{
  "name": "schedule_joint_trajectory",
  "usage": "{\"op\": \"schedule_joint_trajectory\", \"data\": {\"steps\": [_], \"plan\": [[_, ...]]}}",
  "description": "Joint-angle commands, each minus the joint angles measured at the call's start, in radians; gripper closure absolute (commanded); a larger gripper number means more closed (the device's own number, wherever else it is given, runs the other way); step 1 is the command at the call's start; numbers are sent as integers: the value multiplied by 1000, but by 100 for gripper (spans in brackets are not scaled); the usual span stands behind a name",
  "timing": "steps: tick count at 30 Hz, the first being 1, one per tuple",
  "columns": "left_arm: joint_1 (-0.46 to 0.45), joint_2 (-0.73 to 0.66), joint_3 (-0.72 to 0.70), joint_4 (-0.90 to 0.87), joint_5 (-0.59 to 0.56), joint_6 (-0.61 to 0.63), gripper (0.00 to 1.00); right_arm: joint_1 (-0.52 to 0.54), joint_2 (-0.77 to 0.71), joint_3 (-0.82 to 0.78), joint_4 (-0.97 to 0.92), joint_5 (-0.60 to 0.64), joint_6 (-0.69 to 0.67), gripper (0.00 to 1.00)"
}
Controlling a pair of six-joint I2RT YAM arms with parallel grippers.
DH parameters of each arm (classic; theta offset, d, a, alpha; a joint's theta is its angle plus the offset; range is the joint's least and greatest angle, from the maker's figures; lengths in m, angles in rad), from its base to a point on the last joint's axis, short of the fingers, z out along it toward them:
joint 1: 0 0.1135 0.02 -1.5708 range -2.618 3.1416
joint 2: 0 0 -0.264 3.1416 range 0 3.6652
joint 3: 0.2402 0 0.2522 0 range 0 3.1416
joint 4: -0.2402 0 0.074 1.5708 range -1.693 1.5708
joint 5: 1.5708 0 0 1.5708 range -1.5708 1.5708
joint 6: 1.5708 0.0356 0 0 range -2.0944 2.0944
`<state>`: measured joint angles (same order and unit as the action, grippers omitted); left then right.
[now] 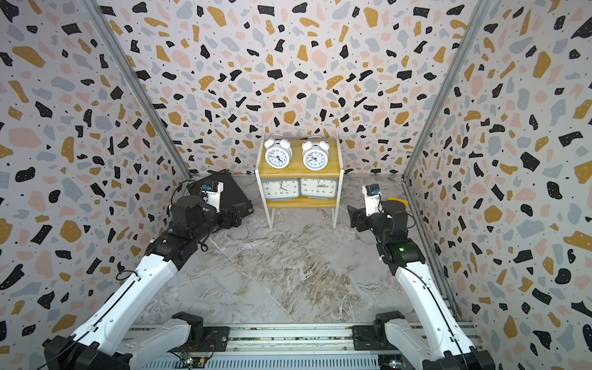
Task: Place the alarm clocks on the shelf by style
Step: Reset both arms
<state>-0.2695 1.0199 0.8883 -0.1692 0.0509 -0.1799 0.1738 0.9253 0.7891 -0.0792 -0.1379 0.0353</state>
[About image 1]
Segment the grey rectangular alarm clock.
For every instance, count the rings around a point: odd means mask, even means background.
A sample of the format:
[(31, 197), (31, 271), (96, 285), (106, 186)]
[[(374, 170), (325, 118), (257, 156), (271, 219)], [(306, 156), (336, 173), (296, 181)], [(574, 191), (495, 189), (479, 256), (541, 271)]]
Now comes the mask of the grey rectangular alarm clock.
[(300, 197), (298, 179), (263, 179), (261, 185), (265, 200), (292, 200)]
[(300, 179), (300, 193), (304, 197), (316, 199), (332, 199), (336, 197), (338, 189), (338, 178)]

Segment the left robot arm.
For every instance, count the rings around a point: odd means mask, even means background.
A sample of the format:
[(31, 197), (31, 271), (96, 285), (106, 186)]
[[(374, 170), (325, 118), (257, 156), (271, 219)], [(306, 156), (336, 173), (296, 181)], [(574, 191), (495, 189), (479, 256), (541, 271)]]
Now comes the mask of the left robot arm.
[(204, 339), (199, 316), (178, 312), (140, 339), (120, 346), (124, 336), (157, 292), (221, 222), (220, 193), (181, 197), (171, 208), (169, 228), (150, 242), (136, 268), (107, 302), (70, 336), (57, 335), (44, 348), (47, 369), (139, 369), (162, 354)]

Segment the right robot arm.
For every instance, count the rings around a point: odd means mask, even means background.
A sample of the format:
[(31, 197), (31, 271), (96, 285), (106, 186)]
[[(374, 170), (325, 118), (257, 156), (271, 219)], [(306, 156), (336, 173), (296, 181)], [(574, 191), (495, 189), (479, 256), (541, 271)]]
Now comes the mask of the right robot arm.
[(371, 196), (364, 208), (347, 208), (350, 226), (371, 231), (380, 260), (403, 288), (423, 327), (417, 334), (398, 311), (378, 314), (378, 343), (397, 348), (415, 369), (493, 369), (487, 350), (478, 349), (460, 328), (439, 293), (419, 246), (408, 236), (408, 213), (398, 200)]

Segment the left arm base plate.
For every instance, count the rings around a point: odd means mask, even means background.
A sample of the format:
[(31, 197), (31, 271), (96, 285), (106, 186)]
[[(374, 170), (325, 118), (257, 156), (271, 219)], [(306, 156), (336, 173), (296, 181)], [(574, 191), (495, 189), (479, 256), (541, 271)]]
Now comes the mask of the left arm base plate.
[(225, 352), (231, 328), (228, 326), (206, 326), (198, 335), (191, 335), (188, 341), (173, 352)]

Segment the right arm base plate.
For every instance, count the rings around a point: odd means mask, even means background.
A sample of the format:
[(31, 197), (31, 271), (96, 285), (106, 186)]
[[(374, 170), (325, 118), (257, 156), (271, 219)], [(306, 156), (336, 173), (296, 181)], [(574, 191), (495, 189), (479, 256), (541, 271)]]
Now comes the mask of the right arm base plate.
[(377, 336), (372, 325), (353, 325), (351, 333), (354, 350), (356, 351), (396, 350), (396, 347)]

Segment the wooden two-tier shelf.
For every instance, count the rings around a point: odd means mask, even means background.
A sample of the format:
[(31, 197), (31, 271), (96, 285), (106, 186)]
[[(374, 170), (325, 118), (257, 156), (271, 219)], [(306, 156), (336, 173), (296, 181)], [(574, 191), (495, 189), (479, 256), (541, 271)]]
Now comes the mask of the wooden two-tier shelf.
[(276, 211), (300, 208), (329, 209), (337, 225), (345, 176), (337, 137), (270, 135), (261, 142), (255, 176), (270, 228)]

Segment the white twin-bell alarm clock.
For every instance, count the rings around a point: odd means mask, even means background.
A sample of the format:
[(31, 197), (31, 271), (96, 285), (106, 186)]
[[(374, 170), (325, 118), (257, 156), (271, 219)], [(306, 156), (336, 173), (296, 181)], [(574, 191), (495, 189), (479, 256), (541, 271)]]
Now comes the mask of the white twin-bell alarm clock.
[(265, 160), (274, 169), (284, 169), (291, 162), (293, 155), (291, 142), (282, 135), (271, 135), (264, 142)]

